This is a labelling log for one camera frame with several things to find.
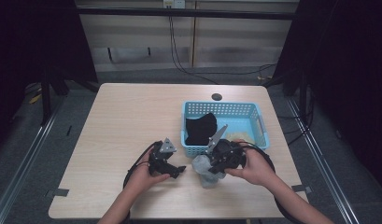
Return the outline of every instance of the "black fabric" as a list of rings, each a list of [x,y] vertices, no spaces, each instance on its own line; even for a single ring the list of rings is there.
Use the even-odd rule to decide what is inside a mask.
[[[186,119],[188,138],[185,144],[188,146],[206,146],[208,138],[217,132],[217,118],[208,113],[199,119]]]

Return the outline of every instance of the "hand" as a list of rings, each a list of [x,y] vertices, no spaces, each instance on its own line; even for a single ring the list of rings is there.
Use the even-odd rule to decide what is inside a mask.
[[[132,192],[136,195],[140,195],[143,192],[150,189],[153,185],[163,182],[164,180],[170,177],[169,174],[151,175],[149,173],[149,154],[152,152],[153,147],[151,147],[148,152],[141,158],[138,166],[133,171],[133,174],[130,176],[129,182],[124,187],[125,189],[131,189]]]
[[[236,139],[240,146],[248,146],[243,139]],[[225,169],[228,175],[237,176],[245,179],[251,184],[265,186],[269,180],[276,176],[275,172],[269,166],[265,158],[252,148],[245,148],[246,165],[243,169]]]

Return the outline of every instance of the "right hand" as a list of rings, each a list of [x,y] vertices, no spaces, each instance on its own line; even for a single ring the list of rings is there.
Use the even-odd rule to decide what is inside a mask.
[[[242,143],[244,140],[236,139],[235,142],[239,142],[241,146],[247,146],[248,144]],[[269,166],[265,158],[252,148],[245,148],[246,152],[246,165],[243,169],[225,169],[225,173],[228,175],[237,176],[245,179],[251,184],[265,186],[269,180],[276,176],[275,172]]]

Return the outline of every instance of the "basket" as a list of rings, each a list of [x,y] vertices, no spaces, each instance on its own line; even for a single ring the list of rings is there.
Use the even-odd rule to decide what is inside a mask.
[[[189,158],[205,154],[207,146],[187,146],[188,138],[186,119],[199,119],[207,113],[212,113],[217,118],[217,131],[224,125],[228,128],[221,138],[227,133],[247,133],[255,145],[264,150],[270,146],[261,110],[254,103],[231,102],[197,102],[187,101],[182,105],[181,144]]]

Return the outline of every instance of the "table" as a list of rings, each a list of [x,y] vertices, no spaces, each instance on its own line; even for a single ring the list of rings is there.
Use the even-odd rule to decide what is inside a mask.
[[[103,84],[83,127],[59,189],[52,218],[99,218],[121,191],[127,170],[151,143],[169,137],[178,151],[169,162],[186,165],[142,195],[132,218],[282,217],[271,193],[247,181],[226,176],[213,189],[203,189],[180,144],[181,106],[185,101],[253,102],[259,105],[277,174],[290,186],[301,184],[267,90],[256,86]],[[299,193],[306,199],[304,192]]]

